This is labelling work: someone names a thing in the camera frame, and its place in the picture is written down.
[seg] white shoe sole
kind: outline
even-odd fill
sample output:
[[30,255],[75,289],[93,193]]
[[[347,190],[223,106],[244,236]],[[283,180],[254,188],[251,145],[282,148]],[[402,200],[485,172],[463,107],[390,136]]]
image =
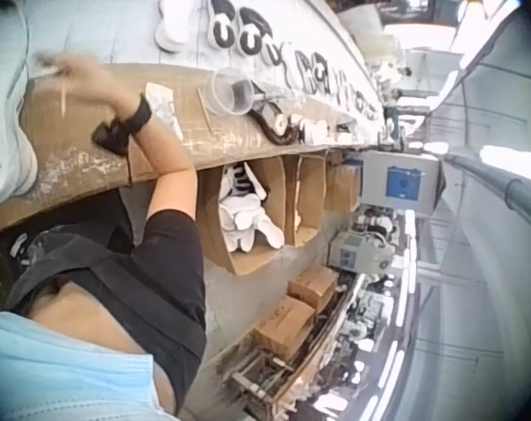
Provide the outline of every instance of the white shoe sole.
[[20,182],[18,136],[23,132],[14,123],[27,84],[26,32],[18,7],[0,11],[0,104],[4,104],[0,106],[0,203],[11,196]]
[[189,41],[189,17],[193,11],[192,0],[160,0],[162,16],[154,39],[162,49],[171,53],[181,52]]

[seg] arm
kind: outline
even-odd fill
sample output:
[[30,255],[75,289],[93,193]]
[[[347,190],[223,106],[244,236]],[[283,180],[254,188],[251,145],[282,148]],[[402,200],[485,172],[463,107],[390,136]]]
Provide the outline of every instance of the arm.
[[[137,110],[139,97],[111,72],[87,55],[40,55],[39,63],[57,72],[42,78],[35,90],[73,96],[89,103],[109,105],[118,119],[125,120]],[[195,218],[197,174],[172,133],[156,116],[135,137],[142,152],[158,174],[148,217],[158,211],[177,210]]]
[[[137,110],[139,98],[126,89],[119,91],[121,93],[116,95],[112,108],[117,118],[124,121]],[[158,174],[147,219],[166,209],[182,211],[195,219],[197,172],[177,136],[153,115],[136,134],[135,140]]]

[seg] clear plastic cup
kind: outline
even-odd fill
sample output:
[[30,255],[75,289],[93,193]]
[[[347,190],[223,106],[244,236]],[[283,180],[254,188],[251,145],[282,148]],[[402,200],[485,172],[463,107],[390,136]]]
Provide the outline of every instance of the clear plastic cup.
[[251,79],[237,68],[222,68],[205,86],[205,107],[217,116],[246,114],[254,101]]

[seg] pipe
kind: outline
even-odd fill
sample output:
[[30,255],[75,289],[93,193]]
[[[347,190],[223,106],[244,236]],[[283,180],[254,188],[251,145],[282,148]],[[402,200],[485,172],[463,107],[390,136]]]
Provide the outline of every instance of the pipe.
[[442,159],[503,199],[511,211],[517,212],[531,225],[531,183],[464,156],[447,153]]

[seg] workbench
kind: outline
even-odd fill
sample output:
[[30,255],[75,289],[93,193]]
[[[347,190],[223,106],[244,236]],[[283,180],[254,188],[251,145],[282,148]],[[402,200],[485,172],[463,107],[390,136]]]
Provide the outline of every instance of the workbench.
[[[285,153],[305,153],[326,146],[275,146],[247,117],[217,118],[201,104],[199,89],[211,72],[155,64],[107,65],[130,89],[141,92],[147,82],[174,90],[176,114],[182,128],[183,145],[197,169],[211,168],[241,160]],[[59,97],[46,96],[28,87],[21,112],[21,126],[31,141],[39,161],[39,175],[33,188],[22,197],[0,204],[0,231],[54,207],[136,182],[156,177],[144,154],[132,142],[127,158],[118,157],[92,144],[90,135],[101,120],[111,120],[108,108],[68,99],[65,117]],[[317,99],[304,102],[281,100],[285,112],[325,119],[334,128],[350,116]],[[370,143],[372,122],[359,122],[363,141]]]

